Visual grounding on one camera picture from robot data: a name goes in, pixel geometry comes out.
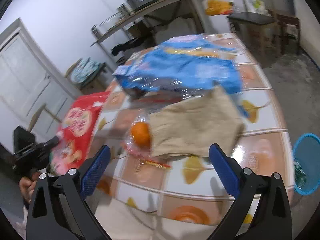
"blue gripper pad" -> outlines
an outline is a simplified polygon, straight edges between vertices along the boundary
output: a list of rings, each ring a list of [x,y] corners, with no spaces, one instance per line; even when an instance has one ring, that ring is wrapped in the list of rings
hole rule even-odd
[[[81,179],[80,195],[83,198],[93,194],[101,176],[108,166],[110,157],[110,148],[108,146],[100,148],[99,152],[93,157],[93,162],[88,167],[85,174],[83,174]]]
[[[209,148],[209,158],[227,193],[237,199],[240,194],[239,178],[230,167],[224,152],[212,144]]]

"concrete floor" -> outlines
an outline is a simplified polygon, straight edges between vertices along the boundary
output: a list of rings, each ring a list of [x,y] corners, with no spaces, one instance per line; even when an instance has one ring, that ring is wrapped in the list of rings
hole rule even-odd
[[[257,45],[246,44],[255,58],[262,62]],[[269,79],[282,107],[292,146],[300,135],[311,132],[320,136],[320,71],[303,52],[296,55],[294,40],[286,53],[276,56],[266,49],[263,72]],[[320,202],[320,189],[309,196],[295,192],[292,203],[293,238],[305,227]]]

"white door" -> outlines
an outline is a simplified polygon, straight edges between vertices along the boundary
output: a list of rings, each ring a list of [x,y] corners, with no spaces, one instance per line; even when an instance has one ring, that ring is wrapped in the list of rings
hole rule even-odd
[[[0,96],[26,123],[44,103],[62,119],[73,102],[43,68],[19,33],[0,51]],[[43,111],[34,129],[49,139],[55,135],[58,125]]]

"chair seat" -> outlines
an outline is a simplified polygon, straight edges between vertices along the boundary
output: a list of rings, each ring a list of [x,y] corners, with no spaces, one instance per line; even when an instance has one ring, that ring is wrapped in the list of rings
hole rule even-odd
[[[231,20],[249,22],[256,25],[267,25],[275,22],[273,17],[251,12],[235,13],[228,15],[227,18]]]

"beige cloth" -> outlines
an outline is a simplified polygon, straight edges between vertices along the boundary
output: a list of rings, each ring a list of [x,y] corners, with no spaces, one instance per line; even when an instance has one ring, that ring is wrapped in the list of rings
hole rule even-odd
[[[151,155],[208,157],[218,143],[229,156],[243,128],[240,113],[221,86],[199,98],[183,100],[150,115]]]

